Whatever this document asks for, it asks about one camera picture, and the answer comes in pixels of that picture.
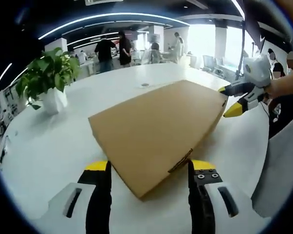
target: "box flap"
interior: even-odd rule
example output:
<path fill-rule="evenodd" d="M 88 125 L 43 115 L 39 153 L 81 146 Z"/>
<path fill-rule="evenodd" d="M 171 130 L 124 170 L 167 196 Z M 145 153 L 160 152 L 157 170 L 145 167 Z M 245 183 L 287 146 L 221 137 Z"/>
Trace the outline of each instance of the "box flap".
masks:
<path fill-rule="evenodd" d="M 227 97 L 182 80 L 89 118 L 94 137 L 137 196 L 183 164 L 219 121 Z"/>

